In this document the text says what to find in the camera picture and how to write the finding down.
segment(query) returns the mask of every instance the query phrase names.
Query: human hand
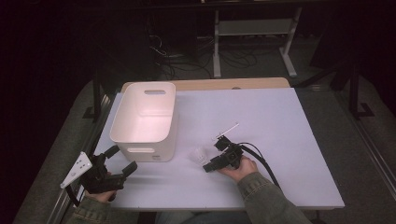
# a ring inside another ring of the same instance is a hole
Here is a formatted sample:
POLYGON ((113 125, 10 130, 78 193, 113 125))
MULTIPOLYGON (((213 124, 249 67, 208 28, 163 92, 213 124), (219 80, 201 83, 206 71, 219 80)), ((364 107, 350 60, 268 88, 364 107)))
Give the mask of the human hand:
POLYGON ((98 193, 98 194, 90 194, 87 190, 85 190, 85 197, 89 197, 92 199, 95 199, 96 201, 100 203, 107 203, 109 202, 110 198, 115 194, 117 194, 116 190, 111 190, 103 193, 98 193))
POLYGON ((251 173, 259 172, 256 162, 246 156, 242 156, 238 169, 233 170, 231 168, 224 167, 222 169, 218 169, 218 171, 221 174, 229 176, 236 183, 251 173))

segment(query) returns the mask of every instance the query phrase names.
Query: white table surface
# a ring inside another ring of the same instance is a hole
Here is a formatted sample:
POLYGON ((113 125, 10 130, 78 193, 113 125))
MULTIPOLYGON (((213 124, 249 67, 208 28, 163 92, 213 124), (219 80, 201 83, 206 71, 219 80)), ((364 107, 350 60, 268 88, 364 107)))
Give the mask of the white table surface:
MULTIPOLYGON (((114 146, 109 138, 122 93, 111 108, 95 155, 114 146)), ((235 183, 217 172, 206 173, 191 159, 203 147, 209 159, 219 152, 212 140, 220 132, 232 142, 255 145, 271 166, 285 196, 301 209, 334 209, 344 202, 292 88, 178 91, 177 147, 169 162, 139 162, 119 190, 113 207, 133 210, 234 210, 244 204, 235 183)), ((121 152, 106 160, 119 174, 129 162, 121 152)), ((269 178, 258 162, 261 173, 269 178)))

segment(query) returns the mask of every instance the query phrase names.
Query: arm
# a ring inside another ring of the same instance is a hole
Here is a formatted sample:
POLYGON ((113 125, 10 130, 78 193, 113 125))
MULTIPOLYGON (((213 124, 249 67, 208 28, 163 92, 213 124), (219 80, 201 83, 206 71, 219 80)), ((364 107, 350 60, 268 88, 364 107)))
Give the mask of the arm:
POLYGON ((108 199, 115 191, 100 194, 90 194, 85 191, 85 197, 76 208, 67 224, 109 223, 110 203, 108 199))
POLYGON ((237 183, 253 224, 311 223, 277 186, 259 173, 255 161, 243 156, 238 169, 223 168, 219 172, 237 183))

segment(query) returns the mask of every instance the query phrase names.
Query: bin handle cutout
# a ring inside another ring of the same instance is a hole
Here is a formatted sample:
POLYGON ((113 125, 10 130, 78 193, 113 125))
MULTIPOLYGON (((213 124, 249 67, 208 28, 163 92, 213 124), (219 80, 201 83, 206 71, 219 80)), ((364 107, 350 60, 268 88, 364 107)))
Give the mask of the bin handle cutout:
POLYGON ((155 152, 154 148, 151 148, 151 147, 141 147, 141 148, 132 147, 132 148, 128 148, 127 150, 128 150, 128 152, 132 152, 132 153, 134 153, 134 152, 136 152, 136 153, 154 153, 155 152))
POLYGON ((162 90, 148 90, 145 91, 146 95, 165 95, 166 91, 162 91, 162 90))

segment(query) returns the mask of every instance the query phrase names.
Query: sleeve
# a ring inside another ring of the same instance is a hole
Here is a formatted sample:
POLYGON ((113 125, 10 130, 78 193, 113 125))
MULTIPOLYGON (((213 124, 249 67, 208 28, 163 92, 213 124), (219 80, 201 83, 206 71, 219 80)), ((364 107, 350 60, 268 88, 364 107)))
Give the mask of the sleeve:
POLYGON ((95 199, 84 197, 67 224, 108 224, 109 214, 110 203, 100 203, 95 199))
POLYGON ((242 178, 238 188, 253 224, 311 224, 303 212, 259 172, 242 178))

